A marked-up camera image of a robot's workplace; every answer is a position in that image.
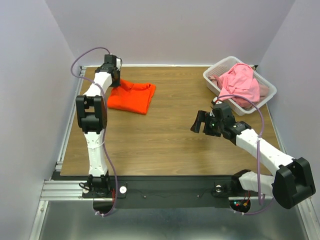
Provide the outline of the orange t shirt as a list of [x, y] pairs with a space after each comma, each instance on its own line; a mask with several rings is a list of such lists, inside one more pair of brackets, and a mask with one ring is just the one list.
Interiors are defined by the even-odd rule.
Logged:
[[156, 86], [152, 83], [133, 83], [121, 79], [120, 86], [111, 90], [107, 107], [146, 115], [155, 91]]

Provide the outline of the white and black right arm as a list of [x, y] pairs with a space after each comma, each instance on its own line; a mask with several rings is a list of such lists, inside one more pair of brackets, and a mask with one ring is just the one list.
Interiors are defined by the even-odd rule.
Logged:
[[227, 103], [214, 104], [210, 112], [199, 110], [190, 130], [224, 137], [250, 153], [258, 165], [264, 165], [269, 170], [270, 175], [248, 169], [235, 173], [230, 182], [233, 194], [256, 192], [273, 197], [280, 206], [291, 209], [316, 193], [310, 163], [303, 157], [294, 158], [283, 153], [261, 138], [249, 124], [236, 121]]

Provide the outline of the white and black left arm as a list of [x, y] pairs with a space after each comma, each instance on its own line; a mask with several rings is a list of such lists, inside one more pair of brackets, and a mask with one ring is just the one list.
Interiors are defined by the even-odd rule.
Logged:
[[88, 180], [81, 187], [86, 194], [100, 197], [111, 193], [104, 151], [108, 123], [105, 93], [108, 88], [120, 85], [121, 63], [116, 55], [106, 54], [103, 64], [95, 70], [87, 91], [75, 99], [77, 123], [84, 134], [89, 159]]

